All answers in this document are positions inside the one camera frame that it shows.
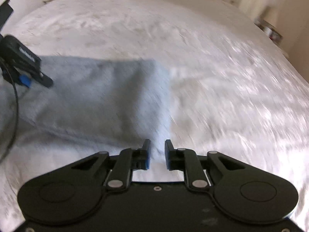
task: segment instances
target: bed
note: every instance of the bed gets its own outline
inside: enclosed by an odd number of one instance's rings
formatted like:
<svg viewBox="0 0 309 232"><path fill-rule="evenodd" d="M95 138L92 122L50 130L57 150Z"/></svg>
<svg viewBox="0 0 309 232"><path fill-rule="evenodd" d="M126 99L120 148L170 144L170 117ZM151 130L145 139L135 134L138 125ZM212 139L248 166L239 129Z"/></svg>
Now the bed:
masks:
<svg viewBox="0 0 309 232"><path fill-rule="evenodd" d="M11 33L41 56L156 60L171 78L166 135L174 146L201 155L217 150L289 180L300 195L291 218L309 231L309 85L253 24L264 6L265 0L55 0ZM33 136L27 125L0 165L2 232L23 222L16 202L23 183L101 149L79 141L61 149L67 140L49 133L25 149ZM49 147L53 139L58 149ZM152 170L135 172L134 180L183 178L164 168L153 158Z"/></svg>

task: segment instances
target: gray towel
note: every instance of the gray towel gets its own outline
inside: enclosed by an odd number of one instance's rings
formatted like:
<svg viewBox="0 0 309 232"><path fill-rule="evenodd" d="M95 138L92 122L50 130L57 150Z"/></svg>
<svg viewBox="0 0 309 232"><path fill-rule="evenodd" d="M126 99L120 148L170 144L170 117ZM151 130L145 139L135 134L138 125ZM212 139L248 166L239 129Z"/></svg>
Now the gray towel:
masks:
<svg viewBox="0 0 309 232"><path fill-rule="evenodd" d="M47 89L33 83L28 91L22 89L21 120L74 144L140 147L149 138L152 157L164 160L170 122L169 75L161 65L151 60L53 56L42 58L42 69L54 86ZM14 107L13 89L7 84L5 94ZM40 137L31 139L35 143ZM50 140L47 146L53 149Z"/></svg>

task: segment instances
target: gray cloth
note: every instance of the gray cloth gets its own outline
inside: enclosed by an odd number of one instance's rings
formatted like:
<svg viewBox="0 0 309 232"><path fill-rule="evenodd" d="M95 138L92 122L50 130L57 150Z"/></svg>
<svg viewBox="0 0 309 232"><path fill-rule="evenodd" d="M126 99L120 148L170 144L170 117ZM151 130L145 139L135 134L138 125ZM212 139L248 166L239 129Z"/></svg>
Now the gray cloth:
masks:
<svg viewBox="0 0 309 232"><path fill-rule="evenodd" d="M33 83L27 92L22 89L22 121L40 131L89 146L140 147L149 138L152 157L163 159L170 118L169 75L161 65L151 60L55 56L43 57L42 67L54 80L54 86L48 89ZM7 116L13 116L7 112L12 111L9 106L14 107L14 94L10 85L4 86L5 94L10 96L4 100L9 103L2 103L7 110L1 119L7 125ZM40 137L31 138L36 142Z"/></svg>
<svg viewBox="0 0 309 232"><path fill-rule="evenodd" d="M166 176L163 163L164 140L170 136L166 69L144 60L43 57L42 71L54 80L51 89L37 83L29 90L18 86L17 138L0 165L2 221L14 219L16 226L23 222L16 194L28 180L98 151L116 155L125 148L141 147L146 138L152 141L151 168L156 174L139 170L133 179L173 178L171 173ZM14 124L9 83L0 81L0 97L1 156Z"/></svg>

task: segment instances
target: silver screw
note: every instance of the silver screw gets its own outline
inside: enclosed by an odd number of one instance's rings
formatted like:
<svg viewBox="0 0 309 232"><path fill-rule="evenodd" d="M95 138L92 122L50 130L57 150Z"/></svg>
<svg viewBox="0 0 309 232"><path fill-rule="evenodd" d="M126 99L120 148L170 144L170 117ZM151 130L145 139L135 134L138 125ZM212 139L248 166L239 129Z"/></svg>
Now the silver screw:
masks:
<svg viewBox="0 0 309 232"><path fill-rule="evenodd" d="M161 190L162 190L162 187L159 187L159 186L154 187L154 191L161 191Z"/></svg>
<svg viewBox="0 0 309 232"><path fill-rule="evenodd" d="M123 186L123 182L120 180L112 180L107 183L112 188L119 188Z"/></svg>
<svg viewBox="0 0 309 232"><path fill-rule="evenodd" d="M192 182L192 185L194 187L203 188L203 187L207 187L208 183L204 180L196 180Z"/></svg>

